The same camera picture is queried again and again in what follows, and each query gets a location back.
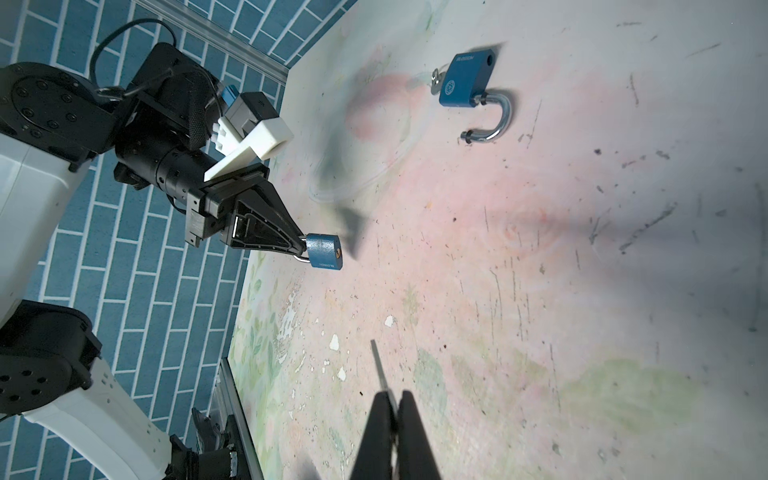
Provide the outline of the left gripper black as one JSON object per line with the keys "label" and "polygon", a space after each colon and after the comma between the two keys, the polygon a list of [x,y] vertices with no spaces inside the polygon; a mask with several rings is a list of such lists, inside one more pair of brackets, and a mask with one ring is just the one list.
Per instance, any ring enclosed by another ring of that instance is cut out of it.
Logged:
{"label": "left gripper black", "polygon": [[115,179],[141,190],[153,186],[185,214],[185,241],[197,247],[216,234],[233,249],[292,256],[306,252],[302,230],[261,163],[206,181],[215,164],[185,147],[174,133],[138,131],[118,139]]}

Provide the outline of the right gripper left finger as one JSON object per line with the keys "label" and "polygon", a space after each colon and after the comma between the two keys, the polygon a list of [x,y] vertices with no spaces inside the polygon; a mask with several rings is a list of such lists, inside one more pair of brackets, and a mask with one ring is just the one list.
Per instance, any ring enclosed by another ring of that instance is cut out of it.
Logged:
{"label": "right gripper left finger", "polygon": [[373,399],[350,480],[391,480],[392,450],[396,432],[395,414],[389,395],[378,392]]}

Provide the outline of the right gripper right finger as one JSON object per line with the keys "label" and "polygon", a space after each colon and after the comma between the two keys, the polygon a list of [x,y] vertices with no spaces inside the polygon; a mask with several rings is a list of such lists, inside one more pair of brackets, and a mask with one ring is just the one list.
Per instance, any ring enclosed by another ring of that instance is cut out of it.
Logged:
{"label": "right gripper right finger", "polygon": [[441,480],[415,397],[402,392],[397,416],[398,475],[402,480]]}

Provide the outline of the blue padlock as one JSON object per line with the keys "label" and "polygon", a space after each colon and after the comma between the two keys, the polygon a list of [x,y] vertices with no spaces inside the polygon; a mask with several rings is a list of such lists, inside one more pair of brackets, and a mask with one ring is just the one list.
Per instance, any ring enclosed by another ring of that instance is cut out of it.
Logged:
{"label": "blue padlock", "polygon": [[467,145],[487,144],[497,140],[509,128],[513,101],[508,93],[490,91],[487,86],[496,64],[497,50],[487,48],[456,54],[449,65],[434,69],[430,78],[430,92],[439,104],[449,108],[475,108],[496,105],[500,119],[492,129],[469,128],[459,140]]}
{"label": "blue padlock", "polygon": [[305,253],[295,255],[300,262],[308,263],[313,268],[341,270],[343,252],[340,238],[329,234],[308,234],[303,238]]}

